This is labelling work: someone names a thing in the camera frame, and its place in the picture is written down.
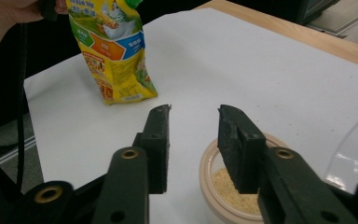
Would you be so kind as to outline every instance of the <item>hand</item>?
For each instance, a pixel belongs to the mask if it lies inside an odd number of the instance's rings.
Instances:
[[[58,14],[67,14],[65,0],[55,0],[55,11]],[[37,0],[0,0],[0,41],[5,33],[16,23],[40,21]]]
[[[14,23],[42,20],[37,0],[0,0],[0,9]],[[65,0],[56,0],[54,9],[58,14],[68,13]]]

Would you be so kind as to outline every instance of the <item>screw hole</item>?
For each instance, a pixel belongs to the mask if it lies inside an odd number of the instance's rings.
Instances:
[[[128,149],[121,154],[123,159],[133,159],[139,155],[139,152],[134,149]]]
[[[116,211],[116,212],[112,213],[112,215],[110,216],[110,220],[113,223],[121,222],[125,218],[126,218],[126,214],[123,211]]]
[[[329,222],[334,222],[334,223],[338,222],[338,217],[334,213],[322,211],[321,215],[325,220]]]
[[[278,149],[276,151],[278,157],[282,159],[292,159],[295,155],[287,149]]]
[[[62,195],[62,188],[60,186],[48,186],[41,189],[34,196],[34,201],[37,203],[50,203],[58,199]]]

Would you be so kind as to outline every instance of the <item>floor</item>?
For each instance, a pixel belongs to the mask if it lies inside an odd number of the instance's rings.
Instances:
[[[358,43],[358,0],[340,0],[328,8],[321,17],[307,25],[309,28],[335,35]],[[30,115],[24,115],[25,127],[25,172],[22,191],[27,192],[43,183],[43,174],[34,140],[34,132]],[[17,124],[12,121],[0,127],[0,146],[17,143]],[[0,166],[15,180],[17,174],[17,149],[0,156]]]
[[[307,26],[358,44],[358,0],[340,0]]]

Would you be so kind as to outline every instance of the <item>finger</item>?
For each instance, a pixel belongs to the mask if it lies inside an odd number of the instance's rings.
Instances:
[[[57,7],[66,7],[66,1],[65,0],[56,0],[56,6]]]
[[[65,0],[56,0],[56,6],[54,9],[58,14],[68,14],[68,8]]]
[[[58,14],[68,14],[68,8],[67,7],[58,7],[58,6],[55,6],[55,11],[58,13]]]

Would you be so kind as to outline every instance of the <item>clear plastic container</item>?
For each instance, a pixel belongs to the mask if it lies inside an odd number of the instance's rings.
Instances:
[[[358,122],[339,144],[324,178],[337,188],[355,192],[358,184]]]
[[[288,147],[279,139],[264,133],[268,147]],[[200,162],[200,187],[207,204],[207,215],[211,224],[261,224],[263,218],[260,215],[252,215],[235,209],[227,203],[214,189],[212,176],[224,168],[225,164],[217,147],[217,139],[204,151]]]

